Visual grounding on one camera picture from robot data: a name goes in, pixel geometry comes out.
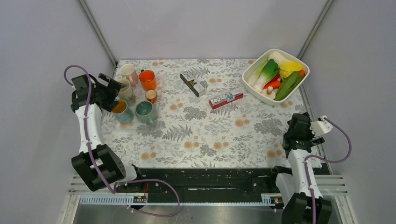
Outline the floral beige mug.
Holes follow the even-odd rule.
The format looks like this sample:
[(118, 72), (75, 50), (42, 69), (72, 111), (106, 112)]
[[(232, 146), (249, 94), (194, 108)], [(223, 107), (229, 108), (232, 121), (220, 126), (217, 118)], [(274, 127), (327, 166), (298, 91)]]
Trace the floral beige mug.
[(129, 107), (132, 107), (136, 103), (136, 96), (133, 92), (132, 85), (127, 79), (119, 79), (118, 82), (125, 84), (126, 86), (121, 88), (118, 94), (118, 98), (125, 100)]

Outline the small orange cup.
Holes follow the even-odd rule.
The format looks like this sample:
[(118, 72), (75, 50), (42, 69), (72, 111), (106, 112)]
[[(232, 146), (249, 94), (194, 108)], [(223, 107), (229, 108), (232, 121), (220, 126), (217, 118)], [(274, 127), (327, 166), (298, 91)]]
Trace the small orange cup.
[(154, 104), (157, 99), (158, 99), (158, 94), (156, 90), (148, 90), (145, 93), (145, 98), (147, 101), (151, 102), (152, 104)]

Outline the orange enamel mug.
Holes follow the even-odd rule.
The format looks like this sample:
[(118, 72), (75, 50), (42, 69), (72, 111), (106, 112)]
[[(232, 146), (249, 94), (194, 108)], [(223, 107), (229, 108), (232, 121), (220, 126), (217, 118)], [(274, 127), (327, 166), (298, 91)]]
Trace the orange enamel mug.
[(144, 90), (149, 91), (156, 89), (156, 77), (153, 71), (141, 70), (139, 80)]

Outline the green ceramic mug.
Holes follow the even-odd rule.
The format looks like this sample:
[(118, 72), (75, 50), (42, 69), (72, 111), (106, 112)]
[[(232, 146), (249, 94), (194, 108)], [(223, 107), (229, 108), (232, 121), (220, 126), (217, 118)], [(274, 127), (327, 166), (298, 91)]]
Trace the green ceramic mug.
[(158, 116), (158, 111), (151, 102), (142, 101), (136, 106), (135, 114), (140, 122), (154, 125)]

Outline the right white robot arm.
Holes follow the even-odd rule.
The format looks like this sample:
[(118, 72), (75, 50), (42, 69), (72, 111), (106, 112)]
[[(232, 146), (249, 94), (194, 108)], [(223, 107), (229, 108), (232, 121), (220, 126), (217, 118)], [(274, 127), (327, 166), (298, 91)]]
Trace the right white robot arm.
[(274, 176), (268, 179), (269, 189), (280, 192), (283, 200), (283, 224), (327, 224), (332, 214), (332, 203), (323, 198), (311, 164), (306, 159), (311, 148), (324, 143), (316, 137), (308, 113), (294, 113), (287, 122), (282, 148), (289, 168), (275, 166)]

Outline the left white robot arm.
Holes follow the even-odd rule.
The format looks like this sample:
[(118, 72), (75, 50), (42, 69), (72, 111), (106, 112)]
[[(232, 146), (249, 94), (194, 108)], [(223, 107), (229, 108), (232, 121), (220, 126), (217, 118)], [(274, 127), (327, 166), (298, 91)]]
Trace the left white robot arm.
[(91, 191), (108, 184), (127, 182), (134, 192), (144, 188), (145, 180), (138, 175), (135, 165), (125, 166), (116, 153), (105, 143), (102, 133), (102, 112), (111, 112), (124, 84), (100, 73), (99, 79), (81, 75), (72, 79), (75, 91), (71, 95), (71, 110), (76, 114), (80, 128), (80, 148), (71, 163), (77, 174)]

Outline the pink mug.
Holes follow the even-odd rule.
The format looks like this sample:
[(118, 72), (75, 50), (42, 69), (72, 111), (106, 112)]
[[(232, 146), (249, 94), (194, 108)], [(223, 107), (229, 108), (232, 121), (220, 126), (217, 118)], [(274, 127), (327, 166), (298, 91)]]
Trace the pink mug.
[(121, 66), (120, 73), (123, 77), (130, 81), (132, 86), (136, 86), (139, 83), (139, 77), (135, 67), (132, 64), (125, 64)]

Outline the blue tape roll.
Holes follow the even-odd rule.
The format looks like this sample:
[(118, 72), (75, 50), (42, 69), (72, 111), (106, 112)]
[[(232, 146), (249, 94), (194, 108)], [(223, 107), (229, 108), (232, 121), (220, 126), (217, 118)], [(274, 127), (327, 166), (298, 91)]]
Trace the blue tape roll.
[(123, 125), (131, 123), (134, 115), (127, 102), (123, 99), (117, 99), (116, 102), (118, 102), (118, 104), (111, 111), (116, 120)]

